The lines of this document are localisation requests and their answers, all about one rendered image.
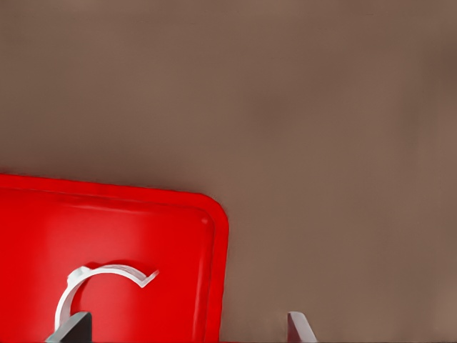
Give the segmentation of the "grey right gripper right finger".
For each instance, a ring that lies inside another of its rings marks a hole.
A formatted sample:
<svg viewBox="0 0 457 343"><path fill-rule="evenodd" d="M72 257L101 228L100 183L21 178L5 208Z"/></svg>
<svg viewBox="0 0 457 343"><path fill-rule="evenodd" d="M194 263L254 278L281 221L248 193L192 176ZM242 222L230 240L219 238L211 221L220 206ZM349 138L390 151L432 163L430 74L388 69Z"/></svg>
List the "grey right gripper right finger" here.
<svg viewBox="0 0 457 343"><path fill-rule="evenodd" d="M289 312L287 325L288 343L317 343L316 335L304 313Z"/></svg>

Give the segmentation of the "red plastic tray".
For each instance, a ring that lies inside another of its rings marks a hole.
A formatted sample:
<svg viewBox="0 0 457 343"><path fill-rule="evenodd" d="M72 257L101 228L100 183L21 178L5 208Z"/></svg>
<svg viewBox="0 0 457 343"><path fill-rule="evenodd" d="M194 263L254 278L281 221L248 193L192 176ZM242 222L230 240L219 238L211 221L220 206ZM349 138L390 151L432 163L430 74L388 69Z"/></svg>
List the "red plastic tray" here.
<svg viewBox="0 0 457 343"><path fill-rule="evenodd" d="M229 223L210 197L0 174L0 343L37 343L54 331L75 269L133 267L139 287L101 274L76 293L97 342L219 340Z"/></svg>

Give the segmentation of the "white drainage pipe clamp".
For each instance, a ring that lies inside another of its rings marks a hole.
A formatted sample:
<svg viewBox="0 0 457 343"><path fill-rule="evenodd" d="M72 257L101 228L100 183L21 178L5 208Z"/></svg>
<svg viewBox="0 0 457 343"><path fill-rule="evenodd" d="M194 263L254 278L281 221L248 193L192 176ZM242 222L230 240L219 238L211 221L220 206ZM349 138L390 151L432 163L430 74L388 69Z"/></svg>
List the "white drainage pipe clamp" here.
<svg viewBox="0 0 457 343"><path fill-rule="evenodd" d="M95 269L81 266L75 269L68 275L66 279L67 286L56 306L54 315L55 332L70 318L71 305L82 284L88 279L100 274L114 274L124 277L143 289L159 275L159 270L146 275L138 269L124 264L105 264Z"/></svg>

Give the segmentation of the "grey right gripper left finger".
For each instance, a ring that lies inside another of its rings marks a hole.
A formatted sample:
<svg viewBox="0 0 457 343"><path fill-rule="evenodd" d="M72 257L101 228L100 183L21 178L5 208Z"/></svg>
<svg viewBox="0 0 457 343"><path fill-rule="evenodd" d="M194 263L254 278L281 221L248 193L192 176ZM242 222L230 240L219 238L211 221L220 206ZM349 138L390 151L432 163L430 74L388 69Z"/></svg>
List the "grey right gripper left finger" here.
<svg viewBox="0 0 457 343"><path fill-rule="evenodd" d="M91 313L73 314L45 340L45 343L93 343Z"/></svg>

